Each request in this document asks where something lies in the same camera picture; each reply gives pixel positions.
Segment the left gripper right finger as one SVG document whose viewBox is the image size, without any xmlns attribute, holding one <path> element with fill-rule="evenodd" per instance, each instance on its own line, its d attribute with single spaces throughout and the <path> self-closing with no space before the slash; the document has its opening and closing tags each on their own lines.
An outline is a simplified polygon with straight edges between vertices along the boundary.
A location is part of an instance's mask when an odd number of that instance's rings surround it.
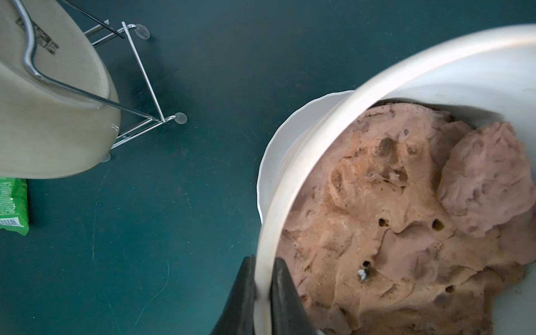
<svg viewBox="0 0 536 335">
<path fill-rule="evenodd" d="M 283 258 L 277 258 L 274 262 L 270 300 L 273 334 L 317 335 Z"/>
</svg>

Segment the white ceramic pot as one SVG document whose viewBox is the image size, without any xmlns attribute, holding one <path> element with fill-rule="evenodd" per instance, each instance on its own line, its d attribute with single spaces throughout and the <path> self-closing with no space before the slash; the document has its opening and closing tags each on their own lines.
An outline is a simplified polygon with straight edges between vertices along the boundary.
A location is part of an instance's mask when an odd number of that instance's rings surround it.
<svg viewBox="0 0 536 335">
<path fill-rule="evenodd" d="M 354 92 L 311 101 L 280 126 L 258 174 L 262 227 L 255 268 L 255 333 L 272 333 L 274 259 L 300 188 L 335 139 L 382 100 L 442 107 L 474 126 L 508 121 L 534 160 L 535 25 L 488 29 L 440 43 L 389 67 Z"/>
</svg>

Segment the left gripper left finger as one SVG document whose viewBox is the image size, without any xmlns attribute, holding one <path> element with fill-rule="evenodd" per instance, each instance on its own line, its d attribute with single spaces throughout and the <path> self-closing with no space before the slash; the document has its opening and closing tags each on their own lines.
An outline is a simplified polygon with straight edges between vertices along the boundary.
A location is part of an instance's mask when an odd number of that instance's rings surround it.
<svg viewBox="0 0 536 335">
<path fill-rule="evenodd" d="M 243 259 L 222 314 L 211 335 L 253 335 L 255 256 Z"/>
</svg>

